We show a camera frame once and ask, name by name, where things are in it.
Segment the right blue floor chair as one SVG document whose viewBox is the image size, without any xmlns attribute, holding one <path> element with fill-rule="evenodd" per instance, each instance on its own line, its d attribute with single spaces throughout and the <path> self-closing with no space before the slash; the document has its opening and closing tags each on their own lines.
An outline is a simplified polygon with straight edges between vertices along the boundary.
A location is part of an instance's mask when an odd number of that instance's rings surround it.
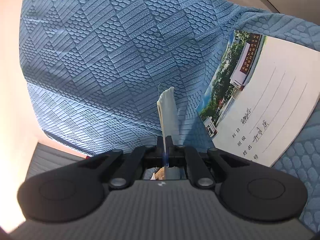
<svg viewBox="0 0 320 240">
<path fill-rule="evenodd" d="M 23 0 L 20 65 L 46 135 L 81 152 L 126 153 L 162 136 L 174 87 L 177 145 L 212 145 L 196 106 L 234 29 L 319 49 L 319 25 L 227 0 Z M 219 190 L 226 172 L 203 160 Z"/>
</svg>

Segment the building photo postcard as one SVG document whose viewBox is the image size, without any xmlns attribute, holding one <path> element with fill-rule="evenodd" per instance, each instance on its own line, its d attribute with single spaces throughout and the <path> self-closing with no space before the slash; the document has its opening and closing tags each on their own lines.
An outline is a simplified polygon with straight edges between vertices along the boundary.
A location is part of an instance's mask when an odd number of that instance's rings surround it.
<svg viewBox="0 0 320 240">
<path fill-rule="evenodd" d="M 176 102 L 174 98 L 174 87 L 166 89 L 157 101 L 157 109 L 162 130 L 163 138 L 163 163 L 164 163 L 164 179 L 178 180 L 181 178 L 180 168 L 169 166 L 169 147 L 172 141 L 173 145 L 177 145 L 179 141 L 179 123 Z"/>
<path fill-rule="evenodd" d="M 271 166 L 318 99 L 318 51 L 235 30 L 196 110 L 216 148 Z"/>
</svg>

